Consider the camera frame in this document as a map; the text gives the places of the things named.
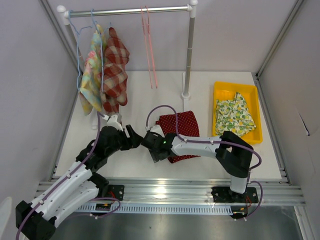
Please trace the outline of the red polka dot skirt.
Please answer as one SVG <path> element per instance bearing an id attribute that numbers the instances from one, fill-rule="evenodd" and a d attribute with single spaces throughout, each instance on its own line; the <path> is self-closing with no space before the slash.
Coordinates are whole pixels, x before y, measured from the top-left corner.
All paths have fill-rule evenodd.
<path id="1" fill-rule="evenodd" d="M 196 120 L 195 114 L 192 111 L 186 112 L 178 112 L 177 113 L 178 120 L 178 133 L 180 135 L 188 136 L 188 137 L 199 137 L 199 125 Z M 163 133 L 171 134 L 176 132 L 176 117 L 174 114 L 161 115 L 158 121 L 155 122 L 156 125 L 160 125 Z M 169 157 L 168 161 L 171 164 L 180 162 L 186 159 L 197 158 L 196 155 L 182 155 Z"/>

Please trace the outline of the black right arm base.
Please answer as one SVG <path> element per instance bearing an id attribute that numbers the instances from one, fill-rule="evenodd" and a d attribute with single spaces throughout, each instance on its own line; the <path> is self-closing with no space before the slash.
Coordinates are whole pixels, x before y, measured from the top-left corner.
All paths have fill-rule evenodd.
<path id="1" fill-rule="evenodd" d="M 214 186 L 211 195 L 215 203 L 256 204 L 259 202 L 255 187 L 247 187 L 244 193 L 236 193 L 227 186 Z"/>

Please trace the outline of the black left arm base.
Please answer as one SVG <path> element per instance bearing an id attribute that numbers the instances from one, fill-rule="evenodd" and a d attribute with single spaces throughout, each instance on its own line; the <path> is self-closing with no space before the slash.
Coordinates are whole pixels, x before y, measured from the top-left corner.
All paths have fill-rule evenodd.
<path id="1" fill-rule="evenodd" d="M 114 185 L 114 184 L 109 184 L 106 186 L 103 186 L 99 192 L 97 197 L 99 198 L 115 198 L 120 201 L 123 200 L 124 198 L 124 193 L 125 193 L 125 186 L 124 185 Z"/>

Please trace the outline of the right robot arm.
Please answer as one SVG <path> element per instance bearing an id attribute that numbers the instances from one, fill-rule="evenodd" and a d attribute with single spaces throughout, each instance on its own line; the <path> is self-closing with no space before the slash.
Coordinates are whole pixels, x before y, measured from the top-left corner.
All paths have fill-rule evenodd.
<path id="1" fill-rule="evenodd" d="M 230 175 L 229 198 L 234 202 L 239 202 L 246 197 L 247 180 L 254 150 L 230 131 L 224 132 L 220 137 L 197 137 L 177 133 L 161 136 L 149 130 L 141 145 L 149 150 L 155 163 L 185 155 L 216 159 Z"/>

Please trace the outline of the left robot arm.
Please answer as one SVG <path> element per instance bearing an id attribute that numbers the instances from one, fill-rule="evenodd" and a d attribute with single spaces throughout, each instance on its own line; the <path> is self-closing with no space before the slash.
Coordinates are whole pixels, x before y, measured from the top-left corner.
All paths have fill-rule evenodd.
<path id="1" fill-rule="evenodd" d="M 24 235 L 29 240 L 49 240 L 64 220 L 89 201 L 120 204 L 121 197 L 98 170 L 111 155 L 135 149 L 142 140 L 130 125 L 126 129 L 104 126 L 51 187 L 31 202 L 23 200 L 16 206 L 15 238 Z"/>

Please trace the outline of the pastel plaid skirt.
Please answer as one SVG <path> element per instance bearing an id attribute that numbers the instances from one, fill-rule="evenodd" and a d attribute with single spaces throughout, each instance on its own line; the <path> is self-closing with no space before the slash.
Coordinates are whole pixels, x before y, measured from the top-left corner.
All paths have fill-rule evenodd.
<path id="1" fill-rule="evenodd" d="M 97 27 L 102 32 L 103 28 L 98 24 Z M 103 48 L 106 37 L 102 35 Z M 84 72 L 80 83 L 79 100 L 84 115 L 89 115 L 93 109 L 102 111 L 101 100 L 101 58 L 100 58 L 100 37 L 97 31 L 93 33 L 90 42 L 89 53 L 84 62 Z"/>

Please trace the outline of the red plaid skirt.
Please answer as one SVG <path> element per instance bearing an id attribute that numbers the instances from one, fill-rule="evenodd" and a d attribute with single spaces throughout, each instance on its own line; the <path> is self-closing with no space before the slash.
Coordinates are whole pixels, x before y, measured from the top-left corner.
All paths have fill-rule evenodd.
<path id="1" fill-rule="evenodd" d="M 128 74 L 125 67 L 130 60 L 130 52 L 113 27 L 109 28 L 108 33 L 109 38 L 104 50 L 103 64 L 102 90 L 105 95 L 103 108 L 106 113 L 114 114 L 119 112 L 120 106 L 125 106 L 128 103 Z"/>

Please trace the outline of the lemon print cloth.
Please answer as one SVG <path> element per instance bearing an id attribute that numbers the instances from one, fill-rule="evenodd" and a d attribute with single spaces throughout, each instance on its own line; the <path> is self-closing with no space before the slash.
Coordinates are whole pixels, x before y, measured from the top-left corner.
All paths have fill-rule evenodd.
<path id="1" fill-rule="evenodd" d="M 217 100 L 214 127 L 216 135 L 221 136 L 224 132 L 230 131 L 238 137 L 243 137 L 256 127 L 247 102 L 239 92 L 236 92 L 231 100 Z"/>

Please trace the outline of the yellow plastic tray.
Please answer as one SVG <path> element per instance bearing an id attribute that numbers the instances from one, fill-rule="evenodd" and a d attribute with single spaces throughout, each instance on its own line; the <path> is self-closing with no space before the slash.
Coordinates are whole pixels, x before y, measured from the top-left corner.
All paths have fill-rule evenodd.
<path id="1" fill-rule="evenodd" d="M 214 83 L 212 135 L 221 136 L 224 131 L 231 131 L 250 145 L 263 142 L 257 87 Z"/>

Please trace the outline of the white clothes rack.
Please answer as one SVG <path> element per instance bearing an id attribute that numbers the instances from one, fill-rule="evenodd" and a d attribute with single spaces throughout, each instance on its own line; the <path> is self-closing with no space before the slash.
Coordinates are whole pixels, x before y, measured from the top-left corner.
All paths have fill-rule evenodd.
<path id="1" fill-rule="evenodd" d="M 162 104 L 167 104 L 174 107 L 180 112 L 190 110 L 190 94 L 185 91 L 189 88 L 191 59 L 192 59 L 192 42 L 193 32 L 195 28 L 195 19 L 188 18 L 188 30 L 183 31 L 181 37 L 172 40 L 163 46 L 159 44 L 159 38 L 165 35 L 173 36 L 178 33 L 177 29 L 170 30 L 170 24 L 152 23 L 152 26 L 162 27 L 161 31 L 152 30 L 151 35 L 142 36 L 141 17 L 150 13 L 154 17 L 165 18 L 170 13 L 185 12 L 192 15 L 195 11 L 195 6 L 187 4 L 185 6 L 175 7 L 151 7 L 151 8 L 135 8 L 124 10 L 88 10 L 88 11 L 71 11 L 64 6 L 59 5 L 56 11 L 59 18 L 62 20 L 66 32 L 71 39 L 73 47 L 78 46 L 76 32 L 72 27 L 71 20 L 76 18 L 90 18 L 91 20 L 102 20 L 106 17 L 110 24 L 116 28 L 121 36 L 129 36 L 137 43 L 132 45 L 130 53 L 142 52 L 142 42 L 148 39 L 152 40 L 153 52 L 165 59 L 169 60 L 175 54 L 184 53 L 185 55 L 185 70 L 184 71 L 157 71 L 158 86 L 149 88 L 147 79 L 149 73 L 147 71 L 129 71 L 128 84 L 128 104 L 120 109 L 122 123 L 124 125 L 131 124 L 136 129 L 145 130 L 145 124 L 148 113 L 154 107 Z"/>

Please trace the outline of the aluminium front rail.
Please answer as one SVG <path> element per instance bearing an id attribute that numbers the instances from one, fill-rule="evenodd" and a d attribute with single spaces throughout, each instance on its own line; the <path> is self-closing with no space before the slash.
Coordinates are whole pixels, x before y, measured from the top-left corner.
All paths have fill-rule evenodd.
<path id="1" fill-rule="evenodd" d="M 124 203 L 204 205 L 213 201 L 212 187 L 227 187 L 227 179 L 185 180 L 168 178 L 109 177 L 112 185 L 124 186 Z M 305 206 L 300 186 L 286 182 L 262 182 L 262 206 Z"/>

